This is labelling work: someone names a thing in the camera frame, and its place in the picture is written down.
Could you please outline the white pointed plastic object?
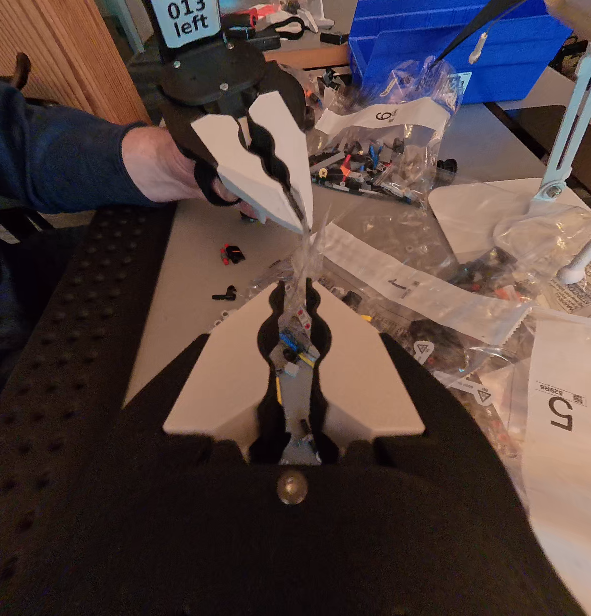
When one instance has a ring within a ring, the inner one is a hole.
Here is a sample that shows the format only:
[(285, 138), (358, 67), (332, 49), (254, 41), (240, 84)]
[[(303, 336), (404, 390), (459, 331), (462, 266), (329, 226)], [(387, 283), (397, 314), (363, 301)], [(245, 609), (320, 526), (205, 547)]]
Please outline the white pointed plastic object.
[(335, 21), (325, 16), (323, 1), (294, 1), (294, 3), (297, 4), (297, 16), (313, 33), (334, 27)]

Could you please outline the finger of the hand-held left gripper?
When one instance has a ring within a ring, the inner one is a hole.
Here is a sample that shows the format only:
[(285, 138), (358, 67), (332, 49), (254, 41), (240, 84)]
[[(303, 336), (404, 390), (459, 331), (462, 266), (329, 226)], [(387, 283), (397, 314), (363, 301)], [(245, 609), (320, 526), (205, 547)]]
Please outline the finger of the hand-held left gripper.
[(191, 128), (214, 160), (222, 184), (252, 206), (262, 222), (269, 218), (298, 234), (309, 231), (307, 216), (297, 211), (291, 192), (241, 143), (241, 126), (235, 118), (208, 114), (193, 120)]
[(313, 190), (308, 166), (307, 140), (284, 99), (277, 91), (259, 95), (249, 111), (253, 143), (268, 156), (268, 174), (282, 185), (291, 217), (281, 224), (293, 229), (311, 229)]

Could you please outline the blue plastic bin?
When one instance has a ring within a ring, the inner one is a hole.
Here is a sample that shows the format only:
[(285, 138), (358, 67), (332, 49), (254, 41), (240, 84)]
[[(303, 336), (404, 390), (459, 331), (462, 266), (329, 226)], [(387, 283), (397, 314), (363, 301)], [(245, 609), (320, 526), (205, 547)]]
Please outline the blue plastic bin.
[[(358, 1), (348, 45), (353, 83), (387, 85), (409, 60), (436, 59), (487, 1)], [(444, 59), (466, 77), (463, 104), (526, 98), (571, 34), (544, 1), (525, 1), (491, 29), (479, 61), (469, 65), (486, 25)]]

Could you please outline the clear bag of dark pieces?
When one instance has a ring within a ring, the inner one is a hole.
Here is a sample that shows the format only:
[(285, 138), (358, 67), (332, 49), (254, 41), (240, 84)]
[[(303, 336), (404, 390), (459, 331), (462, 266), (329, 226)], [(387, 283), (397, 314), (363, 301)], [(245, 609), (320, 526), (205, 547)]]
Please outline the clear bag of dark pieces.
[(433, 189), (453, 182), (457, 174), (441, 172), (437, 161), (467, 79), (444, 60), (432, 64), (409, 60), (385, 86), (348, 86), (319, 103), (307, 136), (315, 184), (424, 206)]

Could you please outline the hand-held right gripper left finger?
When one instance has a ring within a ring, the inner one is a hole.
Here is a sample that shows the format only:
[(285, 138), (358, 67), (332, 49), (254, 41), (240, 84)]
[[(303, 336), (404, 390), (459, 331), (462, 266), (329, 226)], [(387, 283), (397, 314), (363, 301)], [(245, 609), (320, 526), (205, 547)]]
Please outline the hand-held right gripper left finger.
[(272, 283), (216, 326), (176, 399), (163, 430), (169, 435), (233, 441), (253, 463), (275, 464), (290, 441), (276, 367), (285, 284)]

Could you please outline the clear bag with white label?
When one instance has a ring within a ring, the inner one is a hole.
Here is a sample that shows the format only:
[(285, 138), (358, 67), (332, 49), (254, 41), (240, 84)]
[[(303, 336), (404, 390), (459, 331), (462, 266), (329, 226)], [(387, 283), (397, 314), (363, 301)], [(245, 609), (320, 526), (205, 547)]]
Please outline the clear bag with white label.
[(591, 615), (591, 319), (534, 309), (514, 351), (451, 392), (509, 472), (539, 543)]

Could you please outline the wooden panel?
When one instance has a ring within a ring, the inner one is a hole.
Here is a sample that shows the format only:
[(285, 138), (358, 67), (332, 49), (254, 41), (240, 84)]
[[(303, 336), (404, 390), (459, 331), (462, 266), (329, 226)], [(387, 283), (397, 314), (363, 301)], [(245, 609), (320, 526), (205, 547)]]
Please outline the wooden panel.
[(150, 124), (141, 97), (94, 1), (0, 1), (0, 74), (24, 52), (24, 93), (116, 124)]

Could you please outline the brown cardboard strip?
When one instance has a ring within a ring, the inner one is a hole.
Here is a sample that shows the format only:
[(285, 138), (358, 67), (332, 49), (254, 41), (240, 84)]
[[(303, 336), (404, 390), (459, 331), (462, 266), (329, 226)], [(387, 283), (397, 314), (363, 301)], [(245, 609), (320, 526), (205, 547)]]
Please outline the brown cardboard strip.
[(349, 47), (327, 45), (314, 49), (271, 50), (264, 52), (268, 61), (291, 66), (301, 70), (315, 70), (318, 68), (347, 66)]

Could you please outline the person's left hand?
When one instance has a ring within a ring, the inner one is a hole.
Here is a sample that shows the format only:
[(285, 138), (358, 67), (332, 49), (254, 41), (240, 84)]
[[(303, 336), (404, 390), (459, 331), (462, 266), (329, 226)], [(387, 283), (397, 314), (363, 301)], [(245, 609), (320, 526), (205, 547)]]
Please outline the person's left hand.
[(130, 179), (152, 202), (204, 199), (194, 177), (195, 162), (181, 153), (167, 128), (132, 128), (122, 140), (121, 153)]

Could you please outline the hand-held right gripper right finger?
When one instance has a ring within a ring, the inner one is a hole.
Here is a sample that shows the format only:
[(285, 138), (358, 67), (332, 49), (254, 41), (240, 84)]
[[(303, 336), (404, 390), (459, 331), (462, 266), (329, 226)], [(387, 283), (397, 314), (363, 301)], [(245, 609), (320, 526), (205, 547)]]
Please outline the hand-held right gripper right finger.
[(309, 426), (322, 464), (334, 464), (355, 441), (419, 436), (425, 425), (381, 334), (310, 278), (306, 309), (313, 369)]

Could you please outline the black lego subassembly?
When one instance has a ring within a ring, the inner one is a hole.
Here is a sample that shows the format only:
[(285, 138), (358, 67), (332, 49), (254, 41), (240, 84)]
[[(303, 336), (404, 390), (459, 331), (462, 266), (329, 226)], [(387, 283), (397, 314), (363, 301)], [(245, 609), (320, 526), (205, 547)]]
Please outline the black lego subassembly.
[(351, 74), (338, 74), (333, 68), (327, 67), (322, 75), (317, 78), (317, 84), (321, 93), (327, 88), (337, 92), (342, 91), (351, 84)]

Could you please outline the dark perforated panel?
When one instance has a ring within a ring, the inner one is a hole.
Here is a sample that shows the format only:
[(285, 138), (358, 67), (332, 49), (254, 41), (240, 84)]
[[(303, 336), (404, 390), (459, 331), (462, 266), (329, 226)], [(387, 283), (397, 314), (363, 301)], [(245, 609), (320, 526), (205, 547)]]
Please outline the dark perforated panel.
[(0, 543), (63, 504), (117, 414), (176, 205), (97, 212), (0, 397)]

